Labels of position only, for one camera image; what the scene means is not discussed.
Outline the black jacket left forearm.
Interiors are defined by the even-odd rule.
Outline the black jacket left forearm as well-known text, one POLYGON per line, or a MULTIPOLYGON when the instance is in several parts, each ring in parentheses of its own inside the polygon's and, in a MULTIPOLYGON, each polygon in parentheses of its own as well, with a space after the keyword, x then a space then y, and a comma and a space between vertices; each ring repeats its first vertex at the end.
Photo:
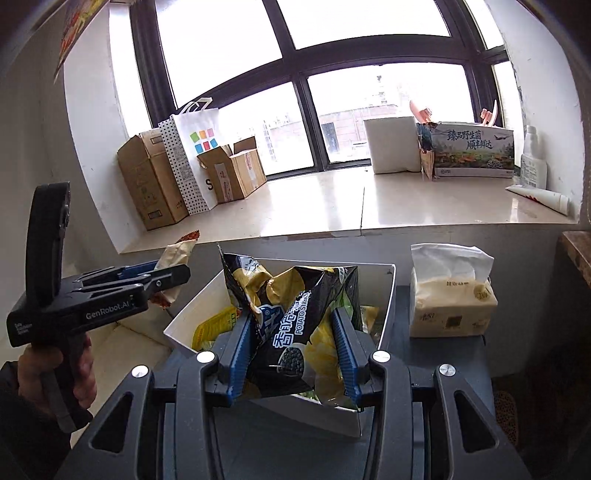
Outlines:
POLYGON ((1 478, 53 479, 71 451, 70 434, 18 395, 17 363, 1 368, 1 478))

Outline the person's left hand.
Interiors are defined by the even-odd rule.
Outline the person's left hand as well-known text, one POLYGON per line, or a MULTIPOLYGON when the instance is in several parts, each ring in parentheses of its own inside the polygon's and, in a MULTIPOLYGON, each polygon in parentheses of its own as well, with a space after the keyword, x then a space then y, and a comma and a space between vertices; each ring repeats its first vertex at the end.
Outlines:
POLYGON ((82 410, 88 410, 97 396, 92 341, 82 337, 82 350, 76 360, 64 356, 59 348, 28 345, 17 361, 18 395, 41 412, 52 416, 49 394, 43 383, 54 375, 57 381, 66 379, 70 395, 82 410))

